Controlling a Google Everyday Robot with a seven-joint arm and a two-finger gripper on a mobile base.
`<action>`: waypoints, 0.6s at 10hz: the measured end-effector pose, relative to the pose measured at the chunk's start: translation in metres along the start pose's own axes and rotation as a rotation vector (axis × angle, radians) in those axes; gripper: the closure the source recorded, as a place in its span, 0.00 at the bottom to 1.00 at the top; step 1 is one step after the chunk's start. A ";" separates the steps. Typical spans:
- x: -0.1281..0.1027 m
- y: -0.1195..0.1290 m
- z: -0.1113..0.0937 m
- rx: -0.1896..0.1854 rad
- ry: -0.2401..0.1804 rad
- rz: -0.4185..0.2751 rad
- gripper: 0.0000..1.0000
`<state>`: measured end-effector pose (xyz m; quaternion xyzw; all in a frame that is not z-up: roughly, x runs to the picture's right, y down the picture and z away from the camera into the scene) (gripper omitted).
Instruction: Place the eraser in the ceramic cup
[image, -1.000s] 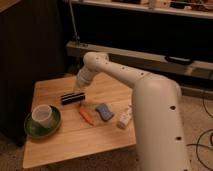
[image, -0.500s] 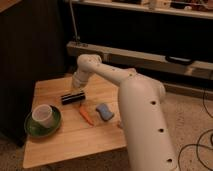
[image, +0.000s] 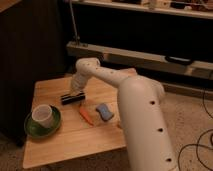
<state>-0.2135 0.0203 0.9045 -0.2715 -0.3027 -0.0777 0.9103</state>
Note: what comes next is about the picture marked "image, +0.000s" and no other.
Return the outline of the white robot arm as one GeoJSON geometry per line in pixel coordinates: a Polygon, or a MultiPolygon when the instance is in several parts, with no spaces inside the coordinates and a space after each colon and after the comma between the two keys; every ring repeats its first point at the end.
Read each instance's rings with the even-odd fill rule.
{"type": "Polygon", "coordinates": [[[118,89],[117,104],[132,171],[179,171],[160,102],[164,88],[158,81],[101,67],[97,58],[76,62],[71,94],[96,77],[118,89]]]}

